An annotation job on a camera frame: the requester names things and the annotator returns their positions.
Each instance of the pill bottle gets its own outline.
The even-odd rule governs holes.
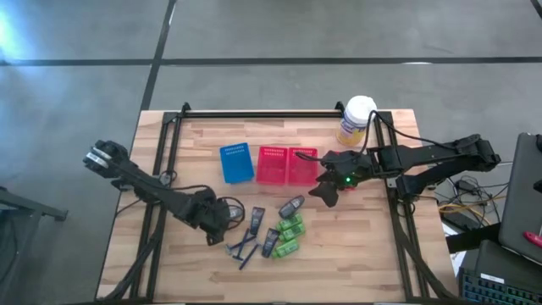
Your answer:
[[[349,147],[357,145],[365,135],[367,119],[373,110],[376,110],[376,103],[371,97],[356,96],[351,98],[340,121],[337,140]]]

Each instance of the gray floor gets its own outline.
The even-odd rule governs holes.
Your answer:
[[[167,4],[8,0],[0,54],[152,58]],[[542,56],[541,38],[529,0],[179,0],[163,56]],[[69,209],[65,223],[41,224],[21,304],[94,297],[119,194],[81,159],[97,139],[130,146],[149,71],[0,67],[0,186]],[[425,137],[480,133],[508,161],[519,132],[542,132],[541,77],[542,64],[161,67],[150,108],[329,108],[363,94],[381,108],[414,108]],[[475,175],[493,184],[509,174]]]

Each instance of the wooden table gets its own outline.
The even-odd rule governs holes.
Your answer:
[[[399,130],[419,136],[411,109],[392,110],[392,113]],[[162,111],[142,112],[135,134],[131,159],[147,173],[152,172],[162,116]],[[239,262],[226,255],[223,243],[208,247],[203,231],[191,229],[169,213],[155,302],[404,300],[382,180],[370,180],[355,191],[343,191],[334,208],[327,208],[320,198],[309,197],[307,191],[310,187],[224,183],[218,152],[220,147],[248,142],[256,168],[258,148],[262,145],[316,147],[319,155],[328,150],[347,149],[335,139],[338,125],[338,119],[184,119],[175,165],[179,177],[174,186],[207,184],[217,196],[237,197],[246,205],[245,224],[226,233],[227,243],[242,239],[253,206],[266,208],[258,235],[263,241],[267,228],[274,227],[279,221],[278,208],[299,194],[307,198],[301,211],[307,233],[299,238],[301,249],[298,252],[286,258],[266,259],[258,250],[248,265],[239,271]],[[421,145],[419,141],[397,136],[400,144]],[[372,132],[369,146],[375,145]],[[131,193],[123,194],[119,208],[134,199]],[[99,297],[110,292],[133,263],[144,207],[144,203],[138,203],[125,210],[114,222],[98,289]],[[447,289],[456,293],[456,281],[437,207],[431,199],[416,202],[416,207],[414,218],[422,255]],[[251,248],[252,244],[244,253],[247,254]],[[417,286],[412,264],[410,270],[412,285]],[[144,275],[143,287],[147,284],[145,280]]]

